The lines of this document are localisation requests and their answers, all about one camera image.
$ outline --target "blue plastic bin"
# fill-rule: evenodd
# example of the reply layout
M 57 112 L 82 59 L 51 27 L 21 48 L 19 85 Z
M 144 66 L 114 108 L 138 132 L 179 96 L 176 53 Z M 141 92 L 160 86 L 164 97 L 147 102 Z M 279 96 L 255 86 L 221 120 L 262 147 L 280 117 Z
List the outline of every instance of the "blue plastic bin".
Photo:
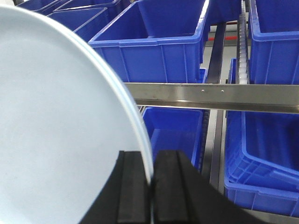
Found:
M 148 107 L 143 119 L 153 159 L 160 150 L 180 150 L 201 169 L 207 128 L 207 111 Z
M 299 217 L 299 193 L 231 183 L 224 177 L 225 196 L 236 205 L 257 211 Z
M 210 25 L 239 20 L 241 0 L 210 0 L 208 21 Z
M 124 82 L 196 83 L 208 5 L 209 0 L 137 1 L 89 44 Z
M 106 7 L 108 8 L 110 20 L 112 20 L 130 4 L 130 0 L 70 0 L 55 11 Z
M 228 112 L 226 175 L 232 183 L 299 191 L 299 115 Z
M 19 4 L 18 7 L 22 7 L 43 15 L 49 15 L 56 8 L 60 7 L 67 1 L 68 0 L 28 0 Z
M 249 2 L 250 82 L 299 84 L 299 1 Z
M 86 42 L 109 23 L 107 8 L 62 11 L 48 16 L 74 31 Z

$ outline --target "white plate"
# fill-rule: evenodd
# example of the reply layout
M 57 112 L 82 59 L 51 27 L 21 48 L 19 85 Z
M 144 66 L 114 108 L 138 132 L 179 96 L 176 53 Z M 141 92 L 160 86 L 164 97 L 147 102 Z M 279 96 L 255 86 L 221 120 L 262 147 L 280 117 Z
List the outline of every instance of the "white plate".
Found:
M 75 224 L 120 150 L 153 165 L 128 90 L 78 36 L 0 6 L 0 223 Z

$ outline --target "ribbed bin side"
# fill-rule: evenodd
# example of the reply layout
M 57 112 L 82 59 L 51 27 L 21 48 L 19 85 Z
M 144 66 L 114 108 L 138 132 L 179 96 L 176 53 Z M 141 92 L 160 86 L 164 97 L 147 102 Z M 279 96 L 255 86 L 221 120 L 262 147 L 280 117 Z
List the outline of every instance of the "ribbed bin side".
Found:
M 299 217 L 299 193 L 230 183 L 225 177 L 225 196 L 236 205 L 291 217 Z
M 94 47 L 123 82 L 196 83 L 202 43 Z
M 250 82 L 299 84 L 299 40 L 251 43 Z

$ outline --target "stainless steel bar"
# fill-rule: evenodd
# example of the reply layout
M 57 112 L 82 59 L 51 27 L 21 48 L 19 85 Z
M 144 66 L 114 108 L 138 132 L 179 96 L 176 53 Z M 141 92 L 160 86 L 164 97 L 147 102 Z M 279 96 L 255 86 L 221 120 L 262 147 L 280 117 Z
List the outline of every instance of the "stainless steel bar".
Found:
M 299 113 L 298 85 L 126 83 L 138 105 Z

